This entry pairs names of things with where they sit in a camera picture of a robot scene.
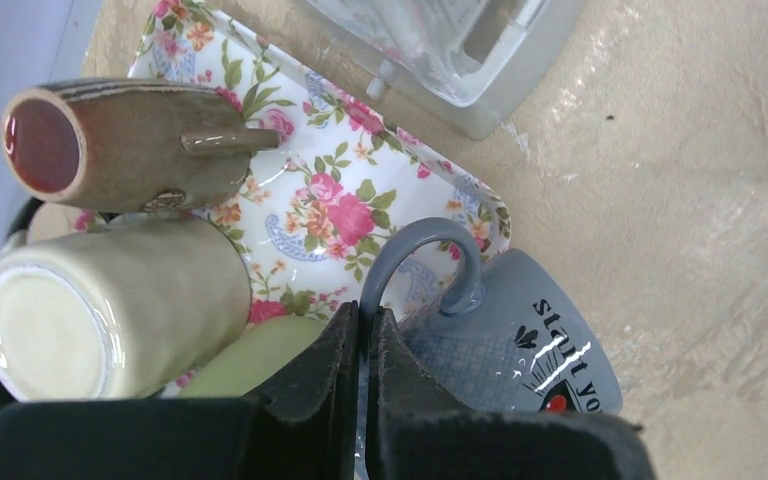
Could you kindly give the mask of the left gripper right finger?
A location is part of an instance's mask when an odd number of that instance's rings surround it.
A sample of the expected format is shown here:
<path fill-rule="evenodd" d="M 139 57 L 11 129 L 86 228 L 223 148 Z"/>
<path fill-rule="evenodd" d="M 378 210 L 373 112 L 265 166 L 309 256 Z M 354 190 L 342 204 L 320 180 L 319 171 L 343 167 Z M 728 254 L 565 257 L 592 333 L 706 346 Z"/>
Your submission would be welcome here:
<path fill-rule="evenodd" d="M 420 364 L 389 309 L 368 309 L 372 479 L 653 479 L 639 429 L 605 414 L 470 409 Z"/>

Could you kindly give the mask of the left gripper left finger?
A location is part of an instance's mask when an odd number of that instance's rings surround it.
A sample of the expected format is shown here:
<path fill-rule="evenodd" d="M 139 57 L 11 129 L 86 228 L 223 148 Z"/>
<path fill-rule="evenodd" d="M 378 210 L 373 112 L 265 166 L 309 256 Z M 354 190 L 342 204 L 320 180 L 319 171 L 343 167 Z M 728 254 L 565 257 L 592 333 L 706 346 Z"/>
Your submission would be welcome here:
<path fill-rule="evenodd" d="M 0 479 L 350 479 L 358 306 L 236 398 L 11 403 Z"/>

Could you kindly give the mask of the grey mug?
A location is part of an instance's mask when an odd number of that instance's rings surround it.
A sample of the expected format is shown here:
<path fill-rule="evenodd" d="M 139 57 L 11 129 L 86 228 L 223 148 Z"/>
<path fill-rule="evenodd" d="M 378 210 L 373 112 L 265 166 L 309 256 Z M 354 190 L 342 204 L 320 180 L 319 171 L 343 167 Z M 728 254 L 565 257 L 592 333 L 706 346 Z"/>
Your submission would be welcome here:
<path fill-rule="evenodd" d="M 563 290 L 522 251 L 483 260 L 451 220 L 416 221 L 384 245 L 363 287 L 364 325 L 366 310 L 381 308 L 398 267 L 419 247 L 440 241 L 460 251 L 452 284 L 412 318 L 395 321 L 409 351 L 456 400 L 485 413 L 619 417 L 617 377 Z"/>

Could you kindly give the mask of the brown mug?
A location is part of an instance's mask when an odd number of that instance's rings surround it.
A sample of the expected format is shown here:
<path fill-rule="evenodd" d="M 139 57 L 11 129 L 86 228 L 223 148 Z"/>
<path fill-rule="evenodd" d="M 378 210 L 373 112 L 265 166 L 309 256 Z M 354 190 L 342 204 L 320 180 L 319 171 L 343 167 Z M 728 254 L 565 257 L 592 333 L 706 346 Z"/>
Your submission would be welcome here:
<path fill-rule="evenodd" d="M 80 78 L 18 92 L 3 152 L 35 198 L 109 213 L 192 210 L 234 196 L 255 153 L 280 146 L 196 84 Z"/>

